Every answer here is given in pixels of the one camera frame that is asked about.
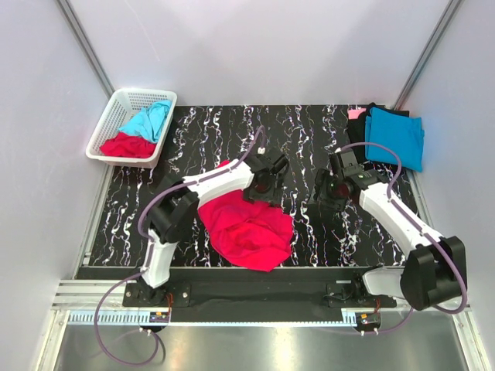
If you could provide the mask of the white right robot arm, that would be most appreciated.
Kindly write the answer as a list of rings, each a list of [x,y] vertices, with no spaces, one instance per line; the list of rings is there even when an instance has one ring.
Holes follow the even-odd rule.
[[[357,204],[386,229],[401,248],[402,267],[371,267],[352,281],[351,297],[360,306],[379,296],[405,300],[414,310],[436,308],[458,298],[461,312],[468,303],[466,252],[456,236],[444,237],[415,215],[394,193],[391,181],[360,164],[352,150],[330,156],[330,167],[316,173],[310,199],[325,210],[342,212]]]

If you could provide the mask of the red t-shirt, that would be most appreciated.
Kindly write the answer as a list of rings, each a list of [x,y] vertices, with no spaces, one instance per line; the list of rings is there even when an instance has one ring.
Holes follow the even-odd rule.
[[[243,200],[229,192],[198,209],[210,243],[229,263],[255,271],[272,271],[292,252],[293,218],[279,207]]]

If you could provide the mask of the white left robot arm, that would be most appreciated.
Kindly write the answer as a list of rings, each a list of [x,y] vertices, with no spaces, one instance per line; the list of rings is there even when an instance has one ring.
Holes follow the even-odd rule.
[[[179,242],[189,238],[195,219],[229,263],[269,272],[288,258],[292,218],[281,208],[288,159],[278,150],[247,155],[195,176],[163,178],[159,193],[143,210],[139,233],[148,238],[140,297],[164,302],[165,283]]]

